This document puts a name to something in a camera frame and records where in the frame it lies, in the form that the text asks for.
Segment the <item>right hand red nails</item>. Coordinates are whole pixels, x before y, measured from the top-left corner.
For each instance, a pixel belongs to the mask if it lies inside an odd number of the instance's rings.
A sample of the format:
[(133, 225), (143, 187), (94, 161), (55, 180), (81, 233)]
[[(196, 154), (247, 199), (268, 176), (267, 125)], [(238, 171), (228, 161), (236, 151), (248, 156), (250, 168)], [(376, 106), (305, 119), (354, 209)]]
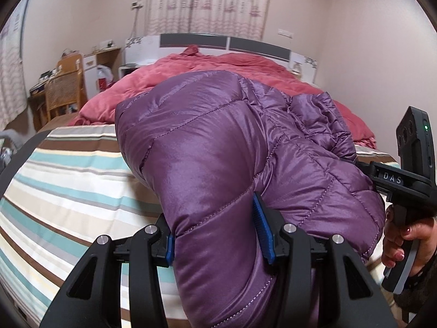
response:
[(394, 223), (394, 209), (395, 207), (390, 205), (386, 211), (382, 263), (386, 267), (393, 268), (405, 257), (401, 247), (403, 243), (419, 240), (415, 261), (409, 274), (415, 276), (436, 252), (436, 220), (424, 218), (414, 224), (397, 227)]

